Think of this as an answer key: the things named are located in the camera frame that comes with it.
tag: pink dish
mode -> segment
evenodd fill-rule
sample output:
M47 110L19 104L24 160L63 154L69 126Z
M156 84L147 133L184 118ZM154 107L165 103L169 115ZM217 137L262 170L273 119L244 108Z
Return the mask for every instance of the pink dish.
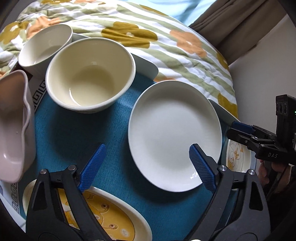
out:
M0 180L16 183L36 156L34 105L22 70L0 79Z

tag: yellow cartoon plate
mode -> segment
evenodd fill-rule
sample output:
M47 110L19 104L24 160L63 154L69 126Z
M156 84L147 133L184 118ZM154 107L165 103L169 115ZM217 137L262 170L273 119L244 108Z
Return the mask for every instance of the yellow cartoon plate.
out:
M251 151L244 145L228 140L222 151L221 164L235 172L246 172L251 166Z
M29 183L24 190L22 203L25 214L27 214L35 181ZM64 190L58 189L58 191L68 223L78 228ZM113 240L152 241L149 224L126 202L95 187L85 190L83 196L98 222Z

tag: white plate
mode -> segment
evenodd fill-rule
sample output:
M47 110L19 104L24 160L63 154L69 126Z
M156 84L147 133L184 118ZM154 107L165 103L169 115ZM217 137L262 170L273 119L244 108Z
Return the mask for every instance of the white plate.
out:
M24 190L22 204L25 214L27 214L28 205L35 182L36 180L30 182ZM90 195L86 201L90 205L90 208L92 209L97 220L103 219L103 223L101 225L104 229L104 226L110 227L110 225L113 225L113 227L116 227L105 229L105 231L113 240L122 239L132 241L152 241L152 232L149 224L145 218L132 206L113 196L112 194L93 186L91 186L90 189L85 190L83 195ZM65 205L66 199L64 192L60 193L60 198L69 224L75 227L75 225L71 223L73 214L70 210L70 207ZM105 210L102 210L102 202L105 204Z
M247 172L251 168L251 151L246 146L228 140L223 149L221 164L235 172Z
M192 144L198 143L216 162L222 148L221 126L211 103L194 87L174 80L141 94L131 112L128 141L145 178L172 192L202 183L189 159Z

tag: blue gripper pad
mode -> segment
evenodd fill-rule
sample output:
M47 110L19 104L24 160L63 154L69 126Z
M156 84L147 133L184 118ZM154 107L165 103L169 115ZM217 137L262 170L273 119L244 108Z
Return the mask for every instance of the blue gripper pad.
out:
M205 188L214 193L217 188L215 176L194 145L191 145L189 148L189 158L200 176Z
M237 122L237 121L234 121L232 123L231 128L242 131L242 132L250 134L250 135L253 134L253 132L254 132L252 126L241 123L241 122Z
M100 169L106 157L106 146L101 144L96 152L93 154L83 171L80 173L80 183L78 189L83 192L89 189L98 170Z

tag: orange flower print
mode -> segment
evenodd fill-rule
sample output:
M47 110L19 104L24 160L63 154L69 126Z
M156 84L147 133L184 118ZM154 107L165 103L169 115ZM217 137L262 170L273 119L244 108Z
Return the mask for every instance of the orange flower print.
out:
M162 12L160 12L160 11L157 11L157 10L155 10L155 9L153 9L153 8L150 8L150 7L147 7L147 6L141 5L141 4L140 4L140 6L141 6L142 8L144 8L144 9L148 10L148 11L152 11L152 12L158 13L158 14L160 14L160 15L167 16L166 14L164 14L164 13L162 13Z
M217 59L218 59L219 63L222 65L222 67L229 71L229 67L228 67L226 59L219 52L217 53Z
M96 0L76 0L74 3L92 3L92 2L95 2Z
M28 21L24 21L22 23L13 22L8 24L0 34L0 42L3 41L3 44L8 44L20 34L21 30L25 30L28 25Z
M3 75L5 75L5 73L6 73L6 72L4 72L4 71L0 71L0 78L1 78Z
M112 27L102 30L102 36L120 42L125 47L146 48L150 42L157 41L157 35L149 30L140 29L131 23L114 22Z
M41 16L41 17L37 18L35 23L31 27L29 27L29 29L28 29L27 39L32 38L40 30L47 28L49 26L58 24L60 22L61 21L59 18L48 19L45 16Z
M154 82L160 82L160 81L165 81L165 80L175 80L174 78L167 78L167 77L156 77L153 81Z
M202 49L202 42L193 33L172 30L170 35L178 40L177 46L186 52L196 53L201 58L207 56L207 52Z
M60 3L70 2L70 1L71 0L43 0L41 3L43 3L43 4L50 3L50 4L57 5L57 4L60 4Z
M218 94L218 103L222 107L224 107L226 110L228 110L233 116L238 118L238 113L237 113L237 105L231 103L227 98L225 98L221 93Z

